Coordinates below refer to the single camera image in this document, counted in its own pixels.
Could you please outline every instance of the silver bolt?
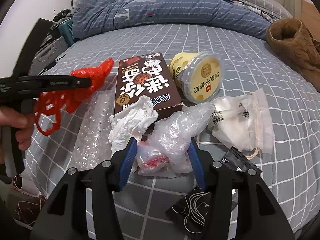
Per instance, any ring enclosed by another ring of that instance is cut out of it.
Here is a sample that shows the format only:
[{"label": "silver bolt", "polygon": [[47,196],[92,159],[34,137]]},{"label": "silver bolt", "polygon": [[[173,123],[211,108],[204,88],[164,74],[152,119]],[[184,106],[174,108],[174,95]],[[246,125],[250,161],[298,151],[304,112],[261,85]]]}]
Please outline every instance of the silver bolt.
[{"label": "silver bolt", "polygon": [[253,170],[253,169],[249,169],[249,170],[248,170],[248,173],[249,173],[251,176],[254,176],[254,175],[257,174],[256,171]]},{"label": "silver bolt", "polygon": [[222,166],[221,162],[217,162],[217,161],[213,162],[212,165],[216,168],[220,168]]},{"label": "silver bolt", "polygon": [[110,165],[111,165],[111,161],[104,161],[102,163],[102,166],[105,167],[105,168],[109,167]]},{"label": "silver bolt", "polygon": [[69,170],[68,170],[68,174],[69,175],[72,175],[72,174],[75,174],[76,173],[76,168],[70,168]]}]

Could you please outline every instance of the wooden panel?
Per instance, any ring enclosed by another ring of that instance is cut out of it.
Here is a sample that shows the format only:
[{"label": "wooden panel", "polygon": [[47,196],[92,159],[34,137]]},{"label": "wooden panel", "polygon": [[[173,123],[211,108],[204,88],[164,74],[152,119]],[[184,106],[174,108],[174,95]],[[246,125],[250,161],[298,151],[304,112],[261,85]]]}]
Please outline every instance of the wooden panel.
[{"label": "wooden panel", "polygon": [[301,18],[313,37],[320,41],[320,13],[317,8],[305,0],[301,0]]}]

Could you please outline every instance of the gray checkered bedsheet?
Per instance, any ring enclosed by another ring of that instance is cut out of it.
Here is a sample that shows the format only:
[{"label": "gray checkered bedsheet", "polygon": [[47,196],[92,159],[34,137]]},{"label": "gray checkered bedsheet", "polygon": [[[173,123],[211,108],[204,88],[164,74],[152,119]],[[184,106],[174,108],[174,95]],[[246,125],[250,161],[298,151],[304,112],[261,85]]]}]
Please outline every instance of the gray checkered bedsheet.
[{"label": "gray checkered bedsheet", "polygon": [[[280,203],[293,231],[320,209],[320,96],[300,75],[276,58],[266,42],[230,30],[199,25],[148,25],[100,34],[76,42],[48,74],[69,74],[74,69],[97,66],[108,57],[115,61],[162,52],[169,63],[181,51],[213,51],[221,55],[225,76],[218,96],[239,96],[263,88],[275,132],[274,154],[256,157],[254,163]],[[115,82],[118,62],[108,76]],[[63,113],[62,127],[50,137],[39,132],[27,151],[27,170],[45,196],[67,170],[86,104],[75,114]],[[49,118],[40,119],[46,129]],[[227,149],[204,130],[197,135],[201,149],[220,159]],[[175,179],[130,176],[127,186],[114,194],[119,222],[127,239],[187,239],[165,211],[195,186],[193,174]],[[230,234],[236,231],[237,208]],[[87,191],[89,236],[95,238],[91,191]]]}]

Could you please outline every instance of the yellow yogurt container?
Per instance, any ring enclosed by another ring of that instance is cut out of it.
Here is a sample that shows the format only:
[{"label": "yellow yogurt container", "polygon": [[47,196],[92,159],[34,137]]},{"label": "yellow yogurt container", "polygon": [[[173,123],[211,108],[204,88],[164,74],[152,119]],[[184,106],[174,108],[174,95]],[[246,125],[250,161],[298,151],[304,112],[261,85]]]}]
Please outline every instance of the yellow yogurt container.
[{"label": "yellow yogurt container", "polygon": [[171,60],[169,71],[185,97],[197,104],[212,100],[223,80],[220,57],[209,51],[180,52]]}]

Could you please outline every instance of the blue comforter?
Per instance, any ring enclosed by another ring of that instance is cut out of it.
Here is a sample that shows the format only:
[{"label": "blue comforter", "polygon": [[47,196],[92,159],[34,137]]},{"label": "blue comforter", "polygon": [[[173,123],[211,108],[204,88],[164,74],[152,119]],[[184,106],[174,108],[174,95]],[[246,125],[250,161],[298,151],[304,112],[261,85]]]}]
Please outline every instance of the blue comforter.
[{"label": "blue comforter", "polygon": [[145,24],[188,23],[223,27],[260,39],[270,25],[263,17],[222,0],[80,0],[73,36],[84,39]]}]

